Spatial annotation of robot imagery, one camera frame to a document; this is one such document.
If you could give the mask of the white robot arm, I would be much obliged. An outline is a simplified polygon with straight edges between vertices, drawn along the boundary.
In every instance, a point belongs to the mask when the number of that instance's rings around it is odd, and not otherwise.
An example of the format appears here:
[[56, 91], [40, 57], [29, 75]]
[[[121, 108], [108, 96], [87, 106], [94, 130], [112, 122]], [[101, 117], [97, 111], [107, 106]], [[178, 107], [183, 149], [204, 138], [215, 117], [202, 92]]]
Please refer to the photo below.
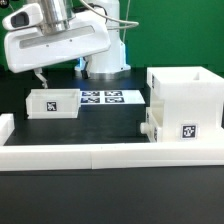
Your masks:
[[120, 39], [119, 0], [25, 0], [6, 16], [4, 50], [10, 71], [32, 70], [48, 87], [42, 69], [78, 59], [76, 72], [85, 78], [128, 70]]

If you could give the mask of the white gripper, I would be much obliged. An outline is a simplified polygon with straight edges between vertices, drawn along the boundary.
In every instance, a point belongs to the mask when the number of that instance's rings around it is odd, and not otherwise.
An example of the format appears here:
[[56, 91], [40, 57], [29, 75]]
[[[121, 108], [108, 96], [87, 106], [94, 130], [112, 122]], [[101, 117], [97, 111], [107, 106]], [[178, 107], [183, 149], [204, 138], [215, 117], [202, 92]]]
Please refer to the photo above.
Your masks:
[[7, 31], [4, 50], [9, 70], [34, 70], [44, 89], [48, 84], [43, 67], [83, 57], [81, 75], [88, 79], [85, 56], [111, 45], [101, 8], [75, 12], [70, 3], [26, 3], [6, 16], [2, 25]]

